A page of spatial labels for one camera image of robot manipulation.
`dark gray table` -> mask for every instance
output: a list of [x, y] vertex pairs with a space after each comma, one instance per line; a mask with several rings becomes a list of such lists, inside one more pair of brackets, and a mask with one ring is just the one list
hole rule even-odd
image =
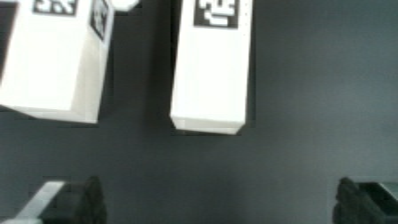
[[118, 16], [99, 126], [0, 113], [0, 216], [97, 174], [113, 224], [330, 224], [340, 178], [398, 180], [398, 1], [257, 1], [237, 137], [173, 129], [177, 6]]

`white block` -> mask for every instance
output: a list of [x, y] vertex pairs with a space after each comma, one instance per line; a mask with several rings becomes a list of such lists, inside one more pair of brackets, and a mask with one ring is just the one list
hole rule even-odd
[[141, 0], [113, 0], [116, 10], [129, 12], [138, 6], [139, 2]]
[[246, 124], [253, 0], [184, 0], [171, 118], [182, 130]]
[[24, 0], [0, 104], [38, 118], [97, 123], [115, 8], [109, 0]]

